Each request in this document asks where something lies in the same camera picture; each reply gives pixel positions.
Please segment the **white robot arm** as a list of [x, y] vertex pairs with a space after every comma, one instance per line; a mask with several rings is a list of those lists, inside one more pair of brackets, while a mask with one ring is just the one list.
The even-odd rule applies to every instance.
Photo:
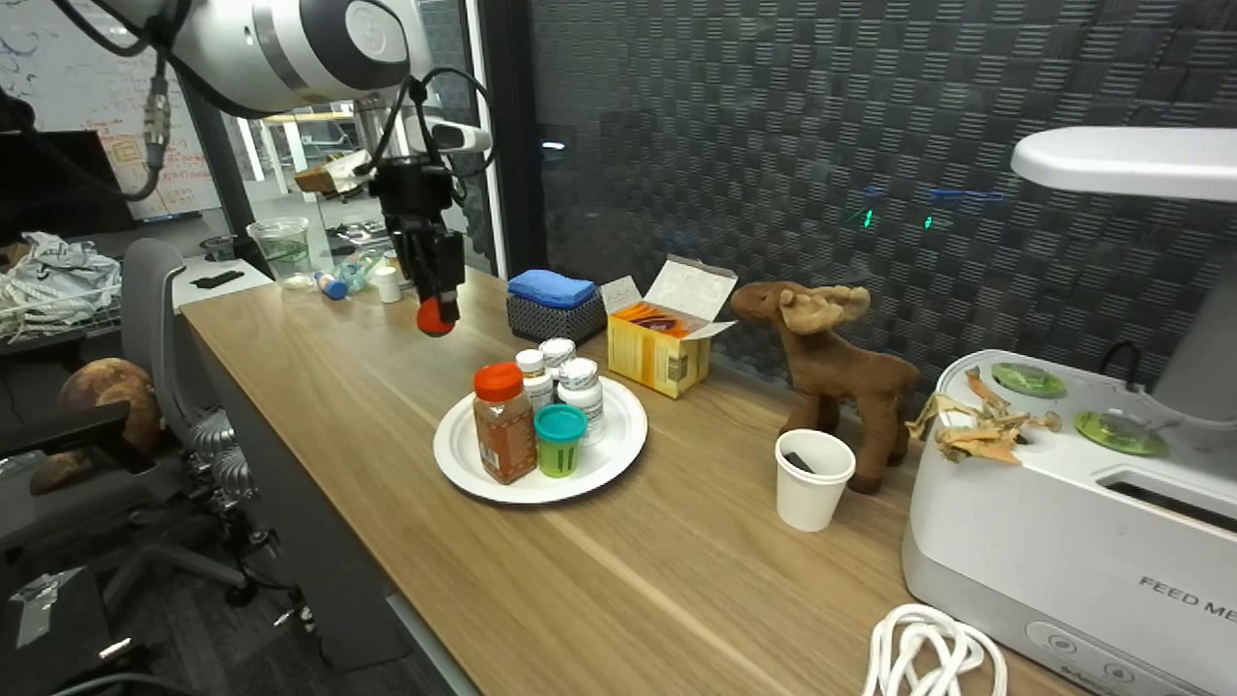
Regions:
[[426, 121], [428, 35], [418, 0], [99, 0], [194, 91], [238, 114], [372, 99], [365, 179], [385, 205], [426, 332], [459, 321], [466, 236], [444, 223], [454, 179]]

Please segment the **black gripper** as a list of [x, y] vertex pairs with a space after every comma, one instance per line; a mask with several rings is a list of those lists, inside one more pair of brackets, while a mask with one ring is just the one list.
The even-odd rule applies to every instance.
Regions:
[[418, 298], [439, 298], [441, 317], [459, 317], [466, 236], [444, 228], [454, 172], [441, 163], [386, 160], [372, 179], [401, 274]]

